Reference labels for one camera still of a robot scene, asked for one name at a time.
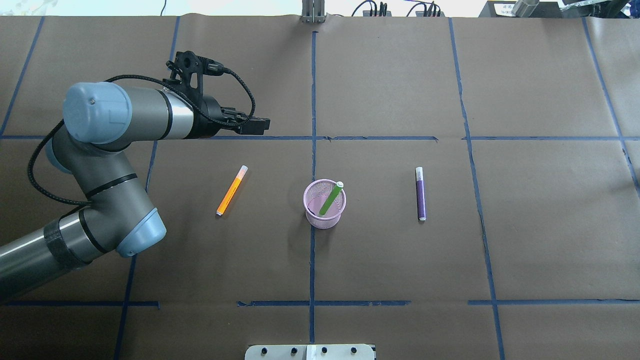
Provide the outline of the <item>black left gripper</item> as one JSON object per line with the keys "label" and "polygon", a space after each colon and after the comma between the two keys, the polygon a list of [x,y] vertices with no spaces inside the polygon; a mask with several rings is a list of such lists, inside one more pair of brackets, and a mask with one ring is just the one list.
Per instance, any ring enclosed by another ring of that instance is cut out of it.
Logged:
{"label": "black left gripper", "polygon": [[193,110],[190,139],[214,137],[220,130],[238,130],[239,135],[263,136],[270,128],[270,118],[252,117],[247,121],[249,116],[245,112],[235,107],[221,106],[212,96],[203,96],[195,105],[197,109]]}

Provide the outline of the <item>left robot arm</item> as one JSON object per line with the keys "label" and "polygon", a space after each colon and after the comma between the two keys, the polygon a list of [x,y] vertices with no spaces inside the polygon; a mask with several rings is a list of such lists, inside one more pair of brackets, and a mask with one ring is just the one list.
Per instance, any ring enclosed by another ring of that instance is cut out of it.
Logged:
{"label": "left robot arm", "polygon": [[162,240],[166,227],[146,187],[126,157],[133,142],[206,139],[219,130],[261,136],[269,118],[221,106],[189,80],[144,77],[155,88],[79,82],[67,91],[62,121],[36,147],[27,177],[35,180],[42,150],[60,171],[71,174],[86,200],[66,199],[69,213],[1,247],[1,302],[7,303],[112,251],[123,257]]}

